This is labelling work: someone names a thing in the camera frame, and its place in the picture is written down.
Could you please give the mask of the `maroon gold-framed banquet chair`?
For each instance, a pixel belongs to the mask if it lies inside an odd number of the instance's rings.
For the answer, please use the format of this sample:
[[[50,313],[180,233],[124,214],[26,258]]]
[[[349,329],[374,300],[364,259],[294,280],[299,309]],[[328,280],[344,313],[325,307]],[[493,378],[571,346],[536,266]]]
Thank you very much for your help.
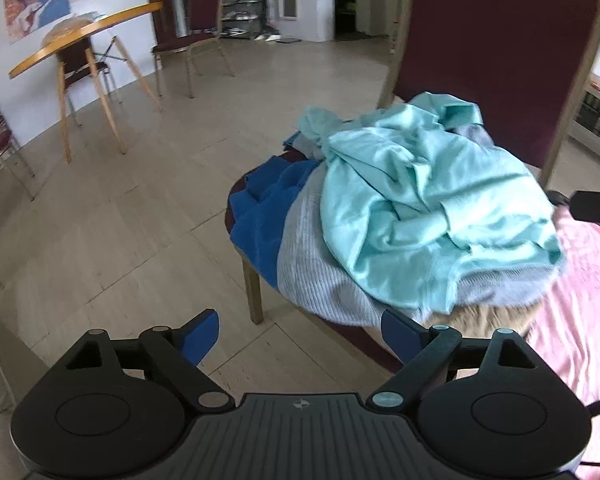
[[[599,48],[600,0],[402,0],[396,48],[373,112],[426,92],[474,103],[482,122],[466,136],[517,157],[546,195]],[[261,323],[260,287],[268,283],[234,247],[251,321]],[[321,319],[389,365],[381,318],[376,326]]]

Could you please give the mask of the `yellow wooden table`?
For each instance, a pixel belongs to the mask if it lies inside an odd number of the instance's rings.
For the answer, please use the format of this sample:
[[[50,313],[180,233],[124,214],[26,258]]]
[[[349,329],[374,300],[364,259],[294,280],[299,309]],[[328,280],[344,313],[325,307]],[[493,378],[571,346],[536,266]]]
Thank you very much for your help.
[[[117,125],[114,122],[114,115],[112,114],[111,108],[108,104],[108,98],[105,94],[104,88],[102,88],[102,82],[100,81],[99,71],[96,64],[96,54],[91,44],[91,38],[100,32],[106,32],[106,30],[113,28],[114,26],[118,26],[146,14],[155,13],[162,8],[162,1],[151,1],[141,4],[140,6],[132,6],[132,8],[106,15],[99,20],[87,23],[79,28],[70,29],[65,35],[61,35],[60,37],[52,40],[40,50],[37,50],[35,53],[31,54],[22,62],[17,64],[9,71],[8,76],[10,79],[15,79],[27,70],[30,70],[33,66],[45,61],[46,58],[57,56],[60,52],[73,47],[75,44],[84,44],[83,56],[86,61],[86,66],[88,67],[88,76],[91,77],[92,84],[96,90],[99,102],[102,104],[102,109],[104,110],[110,130],[116,139],[119,151],[122,154],[125,154],[126,146],[123,142]],[[72,161],[72,156],[67,125],[66,106],[68,101],[66,92],[67,78],[65,76],[65,67],[66,63],[64,61],[59,60],[57,62],[56,84],[59,102],[62,147],[64,148],[65,159],[68,164],[70,164]]]

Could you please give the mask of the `teal t-shirt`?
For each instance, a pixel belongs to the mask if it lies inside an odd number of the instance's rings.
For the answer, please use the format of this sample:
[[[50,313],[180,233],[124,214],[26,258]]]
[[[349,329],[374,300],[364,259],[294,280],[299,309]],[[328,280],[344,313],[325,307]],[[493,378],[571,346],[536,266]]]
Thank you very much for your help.
[[[521,160],[466,136],[481,122],[476,104],[427,92],[353,120],[301,116],[324,157],[324,241],[366,294],[447,314],[487,294],[525,304],[562,272],[552,204]]]

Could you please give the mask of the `pink embroidered blanket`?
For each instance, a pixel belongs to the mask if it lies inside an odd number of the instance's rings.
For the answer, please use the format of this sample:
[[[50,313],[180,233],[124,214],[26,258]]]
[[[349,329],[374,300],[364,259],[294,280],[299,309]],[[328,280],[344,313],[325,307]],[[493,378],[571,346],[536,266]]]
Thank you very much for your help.
[[[543,299],[529,346],[585,405],[600,400],[600,226],[554,211],[564,273]]]

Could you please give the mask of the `blue towel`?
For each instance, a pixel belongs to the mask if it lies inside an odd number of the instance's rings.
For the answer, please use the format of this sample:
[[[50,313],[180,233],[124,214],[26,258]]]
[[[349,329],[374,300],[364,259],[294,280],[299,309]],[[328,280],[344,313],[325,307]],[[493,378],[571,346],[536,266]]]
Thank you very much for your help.
[[[318,161],[296,149],[301,134],[284,142],[270,157],[241,177],[227,199],[225,226],[232,243],[261,278],[277,286],[277,259],[288,212]]]

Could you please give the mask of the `maroon chair behind table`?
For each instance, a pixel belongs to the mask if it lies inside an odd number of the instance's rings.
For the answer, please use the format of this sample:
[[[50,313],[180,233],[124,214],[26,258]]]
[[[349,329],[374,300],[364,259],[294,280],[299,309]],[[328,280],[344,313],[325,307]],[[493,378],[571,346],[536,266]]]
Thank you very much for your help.
[[[78,115],[76,114],[76,108],[74,107],[72,99],[69,96],[69,88],[80,80],[91,76],[90,66],[88,65],[85,54],[87,48],[93,49],[91,39],[83,39],[69,47],[59,50],[56,53],[57,61],[64,69],[64,101],[68,105],[68,111],[73,123],[78,128],[81,128],[82,124],[79,122]],[[102,76],[106,95],[108,98],[110,98],[110,96],[114,94],[116,99],[119,102],[122,102],[122,99],[120,99],[119,96],[117,84],[114,81],[114,75],[111,73],[109,65],[104,61],[106,55],[102,54],[100,58],[97,58],[97,54],[95,52],[93,52],[93,55],[95,57],[96,73]]]

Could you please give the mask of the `far maroon chair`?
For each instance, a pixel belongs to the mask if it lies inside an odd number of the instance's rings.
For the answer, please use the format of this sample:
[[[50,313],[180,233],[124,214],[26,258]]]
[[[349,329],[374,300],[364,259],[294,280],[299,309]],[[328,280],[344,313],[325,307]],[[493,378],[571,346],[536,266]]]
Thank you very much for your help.
[[[200,75],[195,58],[206,52],[218,51],[225,63],[227,73],[234,77],[230,58],[221,44],[223,0],[187,0],[188,34],[159,42],[152,48],[156,72],[165,56],[184,54],[184,64],[189,99],[193,99],[192,72]]]

